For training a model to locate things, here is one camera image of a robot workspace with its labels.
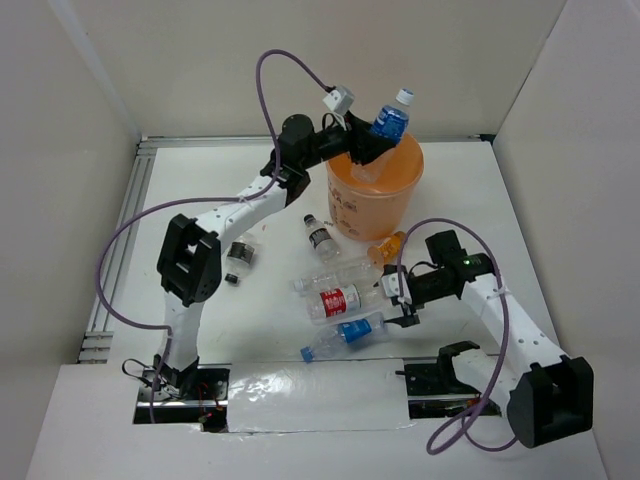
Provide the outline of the red label bottle red cap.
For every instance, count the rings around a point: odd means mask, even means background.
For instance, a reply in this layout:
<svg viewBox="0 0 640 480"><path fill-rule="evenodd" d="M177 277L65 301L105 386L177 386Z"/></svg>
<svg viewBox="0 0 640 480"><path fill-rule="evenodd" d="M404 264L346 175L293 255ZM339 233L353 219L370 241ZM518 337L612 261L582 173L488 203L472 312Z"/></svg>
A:
<svg viewBox="0 0 640 480"><path fill-rule="evenodd" d="M378 283L352 283L346 286L313 293L306 299L306 309L312 321L346 318L369 311L388 299Z"/></svg>

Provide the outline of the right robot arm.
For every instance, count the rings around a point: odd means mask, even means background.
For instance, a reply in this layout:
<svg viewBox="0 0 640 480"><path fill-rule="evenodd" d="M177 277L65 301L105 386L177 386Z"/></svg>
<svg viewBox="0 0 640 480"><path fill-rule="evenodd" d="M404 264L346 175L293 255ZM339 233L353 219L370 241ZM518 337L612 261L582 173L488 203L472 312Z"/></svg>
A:
<svg viewBox="0 0 640 480"><path fill-rule="evenodd" d="M498 275L490 256L470 255L452 230L425 241L434 265L416 275L388 264L381 284L402 310L394 324L419 322L428 303L455 297L466 304L498 343L487 355L472 341L440 349L436 379L448 392L477 390L480 400L461 420L478 417L492 403L516 442L535 448L590 430L593 426L594 372L582 357L572 358L531 319Z"/></svg>

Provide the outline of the orange juice bottle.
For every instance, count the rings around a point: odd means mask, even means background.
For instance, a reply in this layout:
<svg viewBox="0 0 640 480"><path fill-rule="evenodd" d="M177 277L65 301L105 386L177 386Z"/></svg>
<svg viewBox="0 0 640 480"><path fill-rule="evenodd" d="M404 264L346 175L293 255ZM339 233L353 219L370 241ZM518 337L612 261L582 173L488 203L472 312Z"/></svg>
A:
<svg viewBox="0 0 640 480"><path fill-rule="evenodd" d="M396 231L379 243L370 246L367 250L367 256L372 265L382 270L385 265L392 263L396 259L405 238L406 233L404 231Z"/></svg>

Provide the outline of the white taped cover sheet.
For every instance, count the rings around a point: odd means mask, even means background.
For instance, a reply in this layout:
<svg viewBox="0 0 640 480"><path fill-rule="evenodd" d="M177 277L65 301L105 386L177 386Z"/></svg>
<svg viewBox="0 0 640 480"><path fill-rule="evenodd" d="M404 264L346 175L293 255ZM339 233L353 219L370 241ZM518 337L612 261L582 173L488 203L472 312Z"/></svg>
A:
<svg viewBox="0 0 640 480"><path fill-rule="evenodd" d="M397 359L246 363L231 367L232 433L386 431L412 425Z"/></svg>

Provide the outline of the Pocari Sweat blue label bottle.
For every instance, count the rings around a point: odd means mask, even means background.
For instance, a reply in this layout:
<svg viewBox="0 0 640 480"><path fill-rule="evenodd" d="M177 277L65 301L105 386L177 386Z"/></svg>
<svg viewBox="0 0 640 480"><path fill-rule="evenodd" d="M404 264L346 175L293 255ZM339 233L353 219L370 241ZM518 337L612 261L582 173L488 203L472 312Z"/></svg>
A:
<svg viewBox="0 0 640 480"><path fill-rule="evenodd" d="M370 129L371 133L391 140L397 146L408 128L409 109L413 99L414 93L411 90L400 89L395 100L380 109ZM391 148L367 165L353 164L351 176L366 184L374 183L383 173L394 152L395 148Z"/></svg>

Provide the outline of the peach capybara plastic bin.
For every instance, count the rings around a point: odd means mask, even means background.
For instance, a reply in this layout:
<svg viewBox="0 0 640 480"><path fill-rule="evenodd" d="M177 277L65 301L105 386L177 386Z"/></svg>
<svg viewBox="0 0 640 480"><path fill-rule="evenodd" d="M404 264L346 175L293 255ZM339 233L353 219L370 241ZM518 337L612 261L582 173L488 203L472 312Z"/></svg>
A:
<svg viewBox="0 0 640 480"><path fill-rule="evenodd" d="M389 236L399 226L422 177L424 157L420 144L407 134L373 183L351 176L347 155L328 161L326 170L332 223L351 239L373 241Z"/></svg>

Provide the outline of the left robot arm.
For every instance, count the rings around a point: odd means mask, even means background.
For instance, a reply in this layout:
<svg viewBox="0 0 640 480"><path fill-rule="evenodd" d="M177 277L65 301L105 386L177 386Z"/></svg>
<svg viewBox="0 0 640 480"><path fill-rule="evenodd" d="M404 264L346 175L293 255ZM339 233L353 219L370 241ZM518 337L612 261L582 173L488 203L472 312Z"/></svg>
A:
<svg viewBox="0 0 640 480"><path fill-rule="evenodd" d="M292 115L282 124L269 162L238 200L193 218L179 214L169 222L157 263L168 331L154 358L166 392L184 399L196 390L202 311L220 286L222 255L232 243L297 200L311 182L309 169L342 154L367 165L395 145L353 114L321 131L309 117Z"/></svg>

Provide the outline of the black label bottle black cap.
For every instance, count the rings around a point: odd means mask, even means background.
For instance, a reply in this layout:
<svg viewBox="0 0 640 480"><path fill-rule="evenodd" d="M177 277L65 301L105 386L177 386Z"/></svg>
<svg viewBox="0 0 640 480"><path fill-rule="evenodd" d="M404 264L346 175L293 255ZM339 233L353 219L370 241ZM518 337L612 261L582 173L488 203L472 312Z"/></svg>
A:
<svg viewBox="0 0 640 480"><path fill-rule="evenodd" d="M224 280L238 286L251 271L258 242L255 236L245 233L231 243L225 258Z"/></svg>

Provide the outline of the clear bottle white cap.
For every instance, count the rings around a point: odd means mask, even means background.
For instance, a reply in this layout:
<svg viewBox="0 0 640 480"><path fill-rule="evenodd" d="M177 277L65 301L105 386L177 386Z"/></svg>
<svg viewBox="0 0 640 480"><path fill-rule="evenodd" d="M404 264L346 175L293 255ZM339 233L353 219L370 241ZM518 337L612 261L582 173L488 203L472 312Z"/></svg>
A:
<svg viewBox="0 0 640 480"><path fill-rule="evenodd" d="M336 259L323 269L294 279L290 285L294 292L307 295L314 292L332 290L338 287L361 282L375 283L381 270L367 256L351 259Z"/></svg>

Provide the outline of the small black label bottle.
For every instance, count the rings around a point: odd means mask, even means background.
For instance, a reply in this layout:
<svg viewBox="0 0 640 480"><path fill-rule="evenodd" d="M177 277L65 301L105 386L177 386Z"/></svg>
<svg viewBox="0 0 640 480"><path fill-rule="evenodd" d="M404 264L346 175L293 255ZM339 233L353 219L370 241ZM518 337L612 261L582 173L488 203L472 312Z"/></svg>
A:
<svg viewBox="0 0 640 480"><path fill-rule="evenodd" d="M339 246L326 226L312 214L303 217L305 233L316 253L323 262L334 260L340 254Z"/></svg>

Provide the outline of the blue label bottle blue cap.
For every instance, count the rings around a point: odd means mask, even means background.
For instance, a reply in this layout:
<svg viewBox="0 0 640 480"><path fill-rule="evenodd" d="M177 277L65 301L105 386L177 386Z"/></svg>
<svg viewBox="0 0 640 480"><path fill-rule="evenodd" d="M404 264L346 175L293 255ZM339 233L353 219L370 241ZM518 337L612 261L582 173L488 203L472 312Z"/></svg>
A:
<svg viewBox="0 0 640 480"><path fill-rule="evenodd" d="M322 327L311 342L300 349L305 363L344 359L365 348L386 343L391 336L381 312L365 318Z"/></svg>

